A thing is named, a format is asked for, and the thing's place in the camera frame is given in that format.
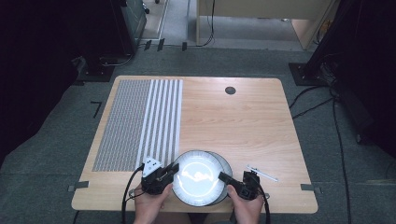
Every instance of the handheld controller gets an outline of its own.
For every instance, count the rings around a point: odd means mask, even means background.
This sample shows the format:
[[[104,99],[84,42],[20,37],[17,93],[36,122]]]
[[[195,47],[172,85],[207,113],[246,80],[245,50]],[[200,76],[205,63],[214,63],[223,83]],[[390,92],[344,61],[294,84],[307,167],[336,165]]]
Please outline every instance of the handheld controller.
[[[142,190],[151,195],[162,194],[165,187],[174,181],[174,174],[178,172],[178,164],[169,164],[162,168],[161,163],[147,158],[143,168]]]
[[[220,172],[219,179],[226,185],[232,185],[238,196],[245,200],[254,200],[259,196],[260,178],[254,172],[244,172],[243,182],[233,179],[231,176]]]

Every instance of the person's left hand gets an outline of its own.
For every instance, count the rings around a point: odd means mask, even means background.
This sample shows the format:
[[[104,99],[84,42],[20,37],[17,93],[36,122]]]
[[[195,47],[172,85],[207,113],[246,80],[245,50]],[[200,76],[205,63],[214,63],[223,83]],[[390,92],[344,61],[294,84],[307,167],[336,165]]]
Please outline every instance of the person's left hand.
[[[168,184],[162,194],[149,195],[144,193],[134,198],[135,218],[134,224],[151,224],[154,223],[160,209],[163,208],[163,202],[171,192],[173,185]],[[142,186],[139,185],[134,190],[134,195],[143,193]]]

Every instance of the gray carpet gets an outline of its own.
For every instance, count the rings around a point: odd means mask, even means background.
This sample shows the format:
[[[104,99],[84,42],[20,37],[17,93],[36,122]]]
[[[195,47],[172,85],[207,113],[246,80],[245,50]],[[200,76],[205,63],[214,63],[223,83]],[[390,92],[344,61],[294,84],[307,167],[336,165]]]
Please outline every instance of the gray carpet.
[[[294,84],[289,62],[305,63],[312,52],[265,49],[198,49],[154,46],[117,67],[119,75],[277,77],[288,102],[306,87]],[[37,135],[10,153],[0,172],[0,223],[73,223],[68,185],[79,179],[102,115],[91,101],[105,102],[110,83],[72,86],[48,116]],[[330,98],[327,88],[304,94],[291,110],[296,115]],[[343,140],[352,223],[396,223],[394,159],[376,146],[356,144],[353,123],[341,104],[335,105]],[[332,103],[294,120],[304,159],[318,193],[312,215],[272,214],[272,223],[347,223],[347,200],[340,146]],[[129,222],[134,218],[128,214]],[[77,223],[120,223],[120,212],[81,211]]]

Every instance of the finger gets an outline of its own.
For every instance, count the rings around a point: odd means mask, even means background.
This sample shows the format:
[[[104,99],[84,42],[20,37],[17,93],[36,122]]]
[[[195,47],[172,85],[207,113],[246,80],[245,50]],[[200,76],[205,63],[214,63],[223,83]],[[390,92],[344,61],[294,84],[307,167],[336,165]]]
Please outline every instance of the finger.
[[[264,195],[264,196],[259,195],[259,196],[257,196],[257,198],[255,199],[255,201],[259,202],[260,204],[264,204],[264,198],[263,198],[263,197],[265,197],[265,195]]]
[[[227,191],[228,195],[230,196],[231,199],[235,199],[235,197],[238,197],[235,188],[232,185],[227,185]]]
[[[170,193],[171,190],[172,190],[172,187],[173,187],[173,184],[172,184],[172,183],[171,183],[171,184],[168,184],[168,185],[165,187],[165,189],[163,190],[163,194],[169,195],[169,193]]]

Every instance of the grid pattern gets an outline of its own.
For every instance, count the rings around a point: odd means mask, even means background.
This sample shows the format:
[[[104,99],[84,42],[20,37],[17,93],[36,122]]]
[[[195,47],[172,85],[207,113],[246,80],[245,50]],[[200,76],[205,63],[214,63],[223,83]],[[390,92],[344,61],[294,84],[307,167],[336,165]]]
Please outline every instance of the grid pattern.
[[[182,80],[121,80],[93,170],[133,171],[146,157],[178,156]]]

